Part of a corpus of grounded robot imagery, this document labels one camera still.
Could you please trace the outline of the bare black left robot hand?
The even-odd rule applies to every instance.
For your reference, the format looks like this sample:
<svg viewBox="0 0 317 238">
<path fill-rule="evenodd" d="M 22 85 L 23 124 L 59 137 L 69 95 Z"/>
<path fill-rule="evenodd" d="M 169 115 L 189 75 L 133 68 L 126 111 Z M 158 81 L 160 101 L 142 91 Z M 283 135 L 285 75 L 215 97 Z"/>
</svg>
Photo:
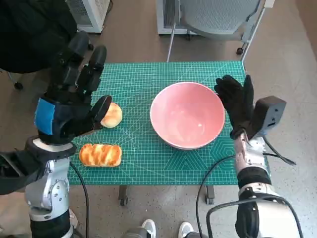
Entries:
<svg viewBox="0 0 317 238">
<path fill-rule="evenodd" d="M 50 69 L 50 81 L 35 111 L 34 124 L 39 138 L 53 145 L 66 144 L 73 138 L 102 128 L 112 97 L 102 96 L 92 105 L 106 60 L 106 47 L 94 48 L 87 65 L 80 68 L 90 39 L 78 32 L 62 50 Z"/>
</svg>

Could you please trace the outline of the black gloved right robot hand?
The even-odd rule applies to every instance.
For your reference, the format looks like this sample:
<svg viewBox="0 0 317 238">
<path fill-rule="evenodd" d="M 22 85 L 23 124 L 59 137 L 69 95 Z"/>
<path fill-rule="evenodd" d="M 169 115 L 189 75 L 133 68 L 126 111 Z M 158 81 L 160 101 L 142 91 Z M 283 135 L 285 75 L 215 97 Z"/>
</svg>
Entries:
<svg viewBox="0 0 317 238">
<path fill-rule="evenodd" d="M 253 116 L 254 88 L 250 75 L 246 75 L 244 84 L 240 84 L 230 75 L 216 79 L 214 90 L 226 109 L 232 131 L 230 137 L 235 140 L 246 131 Z"/>
</svg>

